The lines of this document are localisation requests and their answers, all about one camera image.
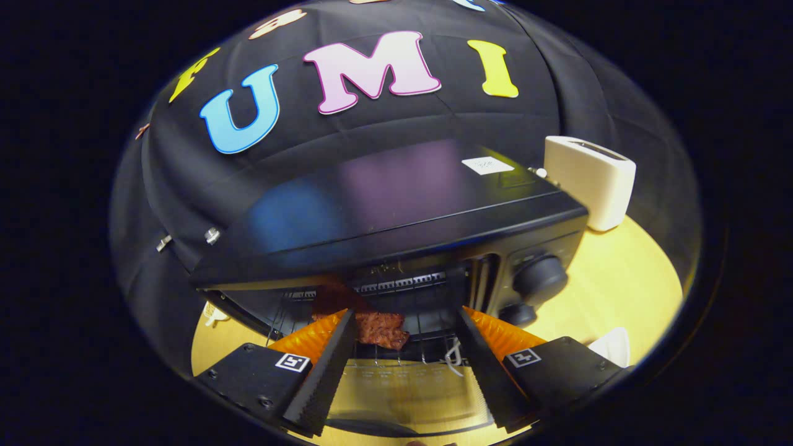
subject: yellow letter i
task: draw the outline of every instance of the yellow letter i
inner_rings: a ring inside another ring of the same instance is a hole
[[[485,83],[482,84],[482,90],[491,96],[517,98],[518,87],[515,87],[509,79],[507,64],[504,62],[507,51],[484,40],[468,40],[468,45],[477,50],[485,67]]]

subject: oven control knob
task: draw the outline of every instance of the oven control knob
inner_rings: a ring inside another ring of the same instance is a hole
[[[556,256],[544,256],[519,267],[512,289],[529,305],[539,306],[567,285],[567,273]]]
[[[502,308],[498,313],[498,318],[525,329],[529,324],[537,320],[537,314],[534,312],[533,306],[518,303]]]

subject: white cable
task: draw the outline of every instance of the white cable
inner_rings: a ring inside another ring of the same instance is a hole
[[[460,364],[462,364],[462,358],[460,357],[460,340],[456,340],[454,342],[454,346],[448,352],[446,352],[446,356],[444,356],[444,358],[446,359],[446,365],[449,366],[449,370],[454,372],[454,374],[459,376],[460,378],[465,378],[465,376],[462,373],[460,373],[454,367],[452,367],[451,365],[452,353],[454,353],[454,357],[455,357],[454,365],[459,366]]]

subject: pink letter m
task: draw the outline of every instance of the pink letter m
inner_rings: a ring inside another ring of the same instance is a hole
[[[358,96],[344,87],[342,76],[372,99],[380,97],[389,68],[394,75],[389,87],[393,94],[409,96],[439,90],[441,82],[432,77],[421,55],[421,38],[416,31],[383,34],[371,57],[345,44],[330,44],[306,54],[303,60],[316,65],[322,84],[320,113],[338,113],[358,103]]]

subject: letter u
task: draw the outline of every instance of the letter u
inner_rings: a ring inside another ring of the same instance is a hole
[[[243,79],[242,86],[250,87],[258,114],[248,127],[238,128],[234,125],[232,111],[228,108],[228,99],[234,94],[226,90],[210,99],[198,114],[206,121],[209,139],[220,153],[239,153],[262,140],[275,126],[280,114],[278,95],[273,85],[273,73],[277,64],[268,65],[254,71]]]

